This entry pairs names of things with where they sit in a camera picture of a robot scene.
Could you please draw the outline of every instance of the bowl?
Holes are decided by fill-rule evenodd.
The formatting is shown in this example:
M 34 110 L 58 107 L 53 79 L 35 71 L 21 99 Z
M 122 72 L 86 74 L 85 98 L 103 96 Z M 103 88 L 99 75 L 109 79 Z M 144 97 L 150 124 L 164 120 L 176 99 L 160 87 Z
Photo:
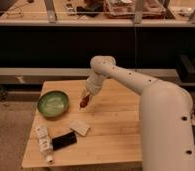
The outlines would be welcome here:
M 56 117 L 69 107 L 69 98 L 63 91 L 49 91 L 42 95 L 37 104 L 38 111 L 45 117 Z

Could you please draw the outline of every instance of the cable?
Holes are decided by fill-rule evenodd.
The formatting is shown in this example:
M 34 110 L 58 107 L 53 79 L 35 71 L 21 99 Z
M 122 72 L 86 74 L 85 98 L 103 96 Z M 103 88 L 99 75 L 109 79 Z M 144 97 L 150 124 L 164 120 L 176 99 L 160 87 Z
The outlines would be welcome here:
M 26 6 L 26 5 L 29 5 L 30 3 L 24 3 L 24 4 L 21 4 L 21 5 L 14 5 L 13 8 L 9 9 L 7 12 L 6 12 L 6 15 L 7 15 L 7 18 L 9 18 L 10 16 L 13 16 L 13 18 L 15 17 L 24 17 L 24 13 L 21 9 L 21 7 L 23 6 Z
M 132 24 L 133 24 L 133 29 L 134 29 L 134 63 L 135 63 L 135 72 L 137 72 L 137 29 L 134 23 L 134 15 L 132 17 Z

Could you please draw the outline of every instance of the small white box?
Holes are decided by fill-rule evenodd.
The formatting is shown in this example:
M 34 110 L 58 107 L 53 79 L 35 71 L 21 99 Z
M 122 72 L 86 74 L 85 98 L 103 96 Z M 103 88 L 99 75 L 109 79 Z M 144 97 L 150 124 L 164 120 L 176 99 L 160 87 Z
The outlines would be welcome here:
M 69 125 L 69 128 L 76 131 L 78 134 L 82 136 L 86 136 L 88 130 L 90 129 L 90 126 L 85 122 L 75 120 Z

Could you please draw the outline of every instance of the brown object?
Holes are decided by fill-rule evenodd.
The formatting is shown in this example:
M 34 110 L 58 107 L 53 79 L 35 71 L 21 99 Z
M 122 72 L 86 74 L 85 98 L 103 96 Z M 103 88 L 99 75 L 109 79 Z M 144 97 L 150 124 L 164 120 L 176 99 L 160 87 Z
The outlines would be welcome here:
M 37 110 L 24 153 L 23 168 L 76 166 L 92 164 L 125 164 L 131 168 L 141 166 L 139 132 L 139 96 L 114 80 L 106 80 L 101 92 L 85 109 L 79 110 L 82 90 L 86 80 L 47 81 L 41 94 L 51 90 L 67 93 L 70 107 L 56 120 L 44 118 Z M 35 126 L 45 124 L 50 137 L 70 131 L 73 120 L 82 120 L 91 126 L 86 137 L 53 153 L 54 163 L 48 165 L 39 152 Z
M 84 107 L 86 107 L 87 105 L 88 105 L 88 103 L 89 103 L 89 94 L 86 96 L 86 97 L 84 97 L 83 99 L 82 99 L 82 101 L 80 102 L 80 108 L 84 108 Z

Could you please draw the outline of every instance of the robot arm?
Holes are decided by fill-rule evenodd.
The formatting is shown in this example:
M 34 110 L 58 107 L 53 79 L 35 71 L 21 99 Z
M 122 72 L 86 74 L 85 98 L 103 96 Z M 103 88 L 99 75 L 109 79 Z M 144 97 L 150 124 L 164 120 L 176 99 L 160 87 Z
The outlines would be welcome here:
M 80 103 L 85 107 L 111 77 L 141 95 L 139 116 L 144 171 L 195 171 L 190 122 L 192 98 L 176 84 L 115 65 L 110 56 L 91 60 L 92 73 Z

